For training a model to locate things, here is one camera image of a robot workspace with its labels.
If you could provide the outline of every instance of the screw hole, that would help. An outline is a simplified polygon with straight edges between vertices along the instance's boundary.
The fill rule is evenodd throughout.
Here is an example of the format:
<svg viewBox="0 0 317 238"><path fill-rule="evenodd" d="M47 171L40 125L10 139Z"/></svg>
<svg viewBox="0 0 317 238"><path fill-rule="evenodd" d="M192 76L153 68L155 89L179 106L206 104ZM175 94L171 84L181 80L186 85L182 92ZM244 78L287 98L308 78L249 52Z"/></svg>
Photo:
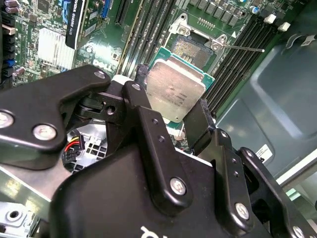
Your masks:
<svg viewBox="0 0 317 238"><path fill-rule="evenodd" d="M165 141L164 136L161 136L161 135L160 135L160 136L158 137L158 141L161 142L161 143L163 143L163 142Z"/></svg>
<svg viewBox="0 0 317 238"><path fill-rule="evenodd" d="M106 112L108 115L113 115L115 112L115 107L114 106L108 106L106 107Z"/></svg>
<svg viewBox="0 0 317 238"><path fill-rule="evenodd" d="M155 125L158 125L159 124L159 121L157 119L152 119L152 122L155 124Z"/></svg>
<svg viewBox="0 0 317 238"><path fill-rule="evenodd" d="M16 218L18 215L19 215L18 211L13 211L13 212L10 213L10 217L11 218Z"/></svg>

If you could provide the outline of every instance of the sticker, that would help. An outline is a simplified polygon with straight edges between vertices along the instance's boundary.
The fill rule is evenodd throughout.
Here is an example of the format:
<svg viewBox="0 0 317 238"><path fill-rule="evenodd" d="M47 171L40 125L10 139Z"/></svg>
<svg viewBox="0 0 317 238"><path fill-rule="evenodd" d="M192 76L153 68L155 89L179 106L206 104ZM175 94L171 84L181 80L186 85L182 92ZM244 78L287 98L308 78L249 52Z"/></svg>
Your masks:
<svg viewBox="0 0 317 238"><path fill-rule="evenodd" d="M306 37L306 40L303 42L301 46L307 46L314 40L315 40L315 35L308 36Z"/></svg>
<svg viewBox="0 0 317 238"><path fill-rule="evenodd" d="M94 19L97 16L97 14L98 14L97 11L91 13L90 16L89 16L89 20Z"/></svg>
<svg viewBox="0 0 317 238"><path fill-rule="evenodd" d="M69 15L70 20L67 24L65 43L70 48L77 48L77 41L80 32L79 22L83 21L83 11L86 5L86 0L74 0L71 2Z"/></svg>
<svg viewBox="0 0 317 238"><path fill-rule="evenodd" d="M92 33L96 28L96 24L92 25L85 31L85 37L88 36L90 33Z"/></svg>
<svg viewBox="0 0 317 238"><path fill-rule="evenodd" d="M273 153L269 149L269 147L265 144L264 146L261 147L260 150L257 151L256 155L258 158L264 163L267 161L269 158L272 157Z"/></svg>

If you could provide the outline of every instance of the gray plastic panel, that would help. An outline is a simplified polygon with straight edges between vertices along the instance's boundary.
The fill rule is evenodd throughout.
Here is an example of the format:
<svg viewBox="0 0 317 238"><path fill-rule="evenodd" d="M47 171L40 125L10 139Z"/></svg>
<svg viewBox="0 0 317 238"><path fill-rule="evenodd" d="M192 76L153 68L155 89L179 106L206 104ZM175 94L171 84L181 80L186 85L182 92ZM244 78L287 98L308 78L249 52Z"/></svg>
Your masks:
<svg viewBox="0 0 317 238"><path fill-rule="evenodd" d="M317 41L268 54L217 126L233 146L257 152L267 145L265 161L276 178L317 148Z"/></svg>

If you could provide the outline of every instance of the chip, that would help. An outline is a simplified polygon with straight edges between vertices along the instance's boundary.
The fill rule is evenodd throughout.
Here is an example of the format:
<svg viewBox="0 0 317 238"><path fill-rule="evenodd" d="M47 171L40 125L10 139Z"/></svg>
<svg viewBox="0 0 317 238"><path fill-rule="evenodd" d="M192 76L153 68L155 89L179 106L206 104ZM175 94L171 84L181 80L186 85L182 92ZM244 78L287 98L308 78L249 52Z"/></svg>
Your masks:
<svg viewBox="0 0 317 238"><path fill-rule="evenodd" d="M36 16L35 15L32 15L32 14L30 14L30 21L31 22L34 22L34 23L36 23Z"/></svg>
<svg viewBox="0 0 317 238"><path fill-rule="evenodd" d="M216 12L213 14L213 16L216 17L216 18L220 18L221 15L222 15L222 13L223 13L223 8L221 8L221 7L219 6L219 7L217 7L217 10L216 10Z"/></svg>
<svg viewBox="0 0 317 238"><path fill-rule="evenodd" d="M286 11L287 8L288 8L288 3L287 3L287 2L283 3L281 9L284 10L284 11Z"/></svg>
<svg viewBox="0 0 317 238"><path fill-rule="evenodd" d="M235 26L235 24L237 23L237 21L239 20L239 18L237 16L232 16L230 22L229 22L229 25L230 26Z"/></svg>
<svg viewBox="0 0 317 238"><path fill-rule="evenodd" d="M224 15L222 16L221 20L225 23L227 23L229 21L231 17L231 14L228 11L225 11Z"/></svg>
<svg viewBox="0 0 317 238"><path fill-rule="evenodd" d="M207 7L206 12L207 12L208 14L212 15L212 13L213 13L213 11L215 10L215 8L216 8L216 5L213 4L213 3L210 3L209 6Z"/></svg>
<svg viewBox="0 0 317 238"><path fill-rule="evenodd" d="M49 12L50 3L46 0L38 0L38 10L41 10L45 13Z"/></svg>
<svg viewBox="0 0 317 238"><path fill-rule="evenodd" d="M202 1L198 4L197 8L199 8L199 9L201 9L201 10L204 10L204 9L206 8L207 4L208 4L208 1L207 1L207 0L202 0Z"/></svg>

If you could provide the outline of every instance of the aluminum heatsink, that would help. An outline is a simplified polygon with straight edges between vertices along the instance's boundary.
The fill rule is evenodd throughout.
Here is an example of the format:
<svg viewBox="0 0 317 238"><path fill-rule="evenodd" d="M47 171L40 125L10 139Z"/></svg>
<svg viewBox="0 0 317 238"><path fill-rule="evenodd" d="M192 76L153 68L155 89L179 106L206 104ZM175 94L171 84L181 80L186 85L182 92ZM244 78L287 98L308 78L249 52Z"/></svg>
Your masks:
<svg viewBox="0 0 317 238"><path fill-rule="evenodd" d="M71 69L75 50L65 44L65 36L42 28L39 34L38 58L57 69Z"/></svg>

